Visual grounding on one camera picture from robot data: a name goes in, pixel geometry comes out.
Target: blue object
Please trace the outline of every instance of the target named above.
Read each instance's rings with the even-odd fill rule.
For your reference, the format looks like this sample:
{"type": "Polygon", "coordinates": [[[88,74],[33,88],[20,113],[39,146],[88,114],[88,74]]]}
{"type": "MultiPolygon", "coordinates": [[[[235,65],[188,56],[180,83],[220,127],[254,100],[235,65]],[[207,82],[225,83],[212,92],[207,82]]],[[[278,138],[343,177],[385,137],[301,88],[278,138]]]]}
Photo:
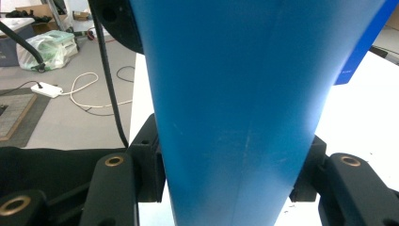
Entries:
{"type": "Polygon", "coordinates": [[[343,70],[338,76],[335,85],[343,85],[350,81],[352,75],[355,73],[367,51],[370,49],[373,42],[375,41],[375,38],[378,36],[382,27],[384,27],[385,23],[388,21],[391,14],[395,10],[398,2],[398,0],[389,0],[384,3],[379,12],[373,18],[372,22],[367,27],[364,34],[361,36],[352,55],[346,61],[345,66],[343,66],[343,70]]]}
{"type": "Polygon", "coordinates": [[[176,225],[273,225],[383,0],[131,0],[176,225]]]}

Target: white surface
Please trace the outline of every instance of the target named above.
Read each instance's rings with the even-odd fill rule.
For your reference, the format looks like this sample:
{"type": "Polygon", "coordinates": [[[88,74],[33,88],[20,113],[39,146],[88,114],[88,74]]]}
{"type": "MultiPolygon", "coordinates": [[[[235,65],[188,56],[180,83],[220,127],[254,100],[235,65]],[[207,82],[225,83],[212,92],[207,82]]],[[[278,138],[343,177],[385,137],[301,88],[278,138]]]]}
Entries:
{"type": "MultiPolygon", "coordinates": [[[[137,55],[131,141],[153,112],[145,59],[137,55]]],[[[327,154],[351,153],[368,161],[390,188],[399,190],[399,67],[368,53],[349,84],[333,87],[316,135],[327,154]]],[[[318,202],[286,202],[276,225],[321,225],[318,202]]],[[[168,191],[162,204],[140,204],[143,226],[174,225],[168,191]]]]}
{"type": "MultiPolygon", "coordinates": [[[[35,22],[33,18],[0,18],[0,21],[13,31],[35,22]]],[[[0,36],[2,35],[5,34],[3,31],[0,31],[0,36]]]]}
{"type": "MultiPolygon", "coordinates": [[[[146,59],[143,55],[137,54],[129,143],[132,143],[141,126],[143,126],[144,122],[152,113],[153,105],[146,59]]],[[[174,225],[168,185],[165,185],[163,201],[161,203],[139,203],[138,207],[140,225],[174,225]]]]}
{"type": "Polygon", "coordinates": [[[87,0],[64,0],[64,2],[70,5],[71,11],[83,11],[88,8],[87,0]]]}

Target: floor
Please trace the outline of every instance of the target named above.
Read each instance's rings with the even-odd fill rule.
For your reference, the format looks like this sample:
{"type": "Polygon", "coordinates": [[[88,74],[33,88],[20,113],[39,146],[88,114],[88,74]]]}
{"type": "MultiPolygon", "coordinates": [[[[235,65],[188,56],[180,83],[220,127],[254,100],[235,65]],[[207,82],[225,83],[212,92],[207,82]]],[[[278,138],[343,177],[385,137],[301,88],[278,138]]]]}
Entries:
{"type": "MultiPolygon", "coordinates": [[[[79,40],[80,51],[66,67],[36,73],[22,70],[20,67],[0,68],[0,90],[13,89],[21,84],[35,80],[58,85],[68,92],[73,80],[82,73],[93,72],[99,75],[99,81],[86,89],[76,92],[73,97],[84,105],[108,105],[110,103],[104,80],[103,64],[96,41],[79,40]]],[[[133,83],[116,77],[117,70],[124,66],[134,66],[136,54],[117,41],[106,44],[114,87],[119,102],[129,101],[133,96],[133,83]]],[[[125,68],[121,77],[134,80],[134,69],[125,68]]],[[[94,79],[88,75],[79,79],[76,87],[80,88],[94,79]]],[[[112,109],[91,109],[95,114],[111,114],[112,109]]],[[[129,137],[131,105],[120,105],[120,116],[124,133],[129,137]]],[[[74,105],[69,96],[52,99],[40,118],[26,148],[55,148],[61,150],[120,148],[122,147],[113,116],[90,115],[74,105]]]]}
{"type": "Polygon", "coordinates": [[[399,63],[399,31],[388,26],[385,26],[378,37],[375,39],[373,44],[375,47],[379,47],[389,54],[386,59],[394,64],[399,63]]]}

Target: black mat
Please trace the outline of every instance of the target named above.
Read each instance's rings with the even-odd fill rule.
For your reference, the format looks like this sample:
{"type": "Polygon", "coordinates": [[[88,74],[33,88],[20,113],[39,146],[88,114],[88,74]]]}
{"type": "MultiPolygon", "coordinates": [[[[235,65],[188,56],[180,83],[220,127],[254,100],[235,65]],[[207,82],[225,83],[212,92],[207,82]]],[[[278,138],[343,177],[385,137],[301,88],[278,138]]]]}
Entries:
{"type": "MultiPolygon", "coordinates": [[[[29,93],[32,93],[30,88],[17,89],[4,96],[13,96],[13,95],[21,95],[29,93]]],[[[20,122],[20,125],[13,133],[13,135],[8,140],[0,141],[0,147],[6,147],[6,146],[13,146],[18,148],[25,147],[30,139],[30,136],[35,130],[35,127],[38,124],[41,115],[46,109],[46,106],[48,105],[50,99],[51,99],[50,97],[38,95],[36,101],[30,107],[29,111],[26,113],[26,115],[20,122]]]]}

